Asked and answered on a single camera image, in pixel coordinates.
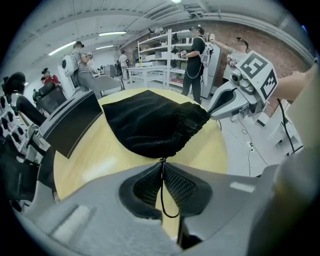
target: man in red shirt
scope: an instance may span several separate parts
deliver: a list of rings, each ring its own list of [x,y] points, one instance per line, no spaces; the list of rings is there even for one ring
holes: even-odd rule
[[[42,70],[41,74],[43,74],[43,76],[45,77],[45,85],[49,82],[54,82],[56,86],[60,86],[58,77],[55,74],[50,74],[50,70],[47,67],[44,70]]]

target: backpack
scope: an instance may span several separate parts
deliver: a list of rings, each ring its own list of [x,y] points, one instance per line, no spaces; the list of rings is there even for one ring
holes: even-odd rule
[[[73,55],[66,55],[62,61],[62,68],[66,77],[70,77],[77,69],[78,62]]]
[[[198,36],[198,38],[200,38],[204,42],[204,45],[205,45],[203,52],[199,55],[201,63],[203,64],[203,67],[205,68],[210,63],[211,55],[214,52],[214,48],[211,43],[207,44],[201,36]]]

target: brick wall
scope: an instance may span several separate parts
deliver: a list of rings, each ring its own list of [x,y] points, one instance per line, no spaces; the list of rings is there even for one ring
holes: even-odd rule
[[[199,23],[205,33],[208,32],[209,34],[215,34],[216,40],[235,49],[239,46],[236,38],[242,37],[249,43],[249,50],[256,51],[273,63],[278,78],[289,76],[293,71],[305,72],[310,68],[310,66],[303,61],[302,57],[293,49],[289,48],[289,46],[284,42],[249,26],[219,21],[198,21],[173,25],[171,27],[167,27],[167,29],[172,29],[173,31],[187,30],[192,26],[197,26]],[[132,51],[137,46],[137,42],[134,41],[124,47],[124,50]],[[220,86],[222,84],[226,60],[227,52],[222,50],[221,63],[215,84],[216,86]],[[264,112],[270,117],[276,110],[278,102],[276,99],[271,98],[269,102],[270,105],[266,107]]]

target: ceiling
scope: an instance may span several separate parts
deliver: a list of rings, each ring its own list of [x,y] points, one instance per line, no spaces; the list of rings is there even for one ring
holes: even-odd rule
[[[203,13],[218,11],[256,18],[283,29],[287,26],[284,23],[292,27],[294,21],[288,22],[290,14],[274,0],[183,0],[179,4],[171,0],[44,0],[21,25],[1,75],[61,58],[70,53],[71,46],[53,56],[48,53],[73,41],[82,41],[91,50],[106,45],[116,49],[144,35],[148,28],[196,21]],[[294,22],[288,33],[299,41],[304,34]],[[126,34],[99,36],[122,31]]]

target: floor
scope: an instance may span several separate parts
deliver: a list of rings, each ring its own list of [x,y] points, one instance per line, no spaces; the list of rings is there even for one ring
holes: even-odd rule
[[[127,81],[124,81],[124,86],[126,90],[144,87],[138,79],[133,84],[127,84]],[[161,82],[150,81],[148,87],[162,89],[163,85]],[[182,92],[182,88],[178,86],[172,86],[170,90],[177,93]],[[202,98],[201,105],[208,109],[210,99],[211,96],[208,99]],[[252,118],[242,119],[241,116],[235,116],[232,120],[233,122],[230,118],[220,120],[227,148],[229,174],[256,177],[267,165],[277,165],[285,159],[282,152],[266,139],[269,131],[254,123]]]

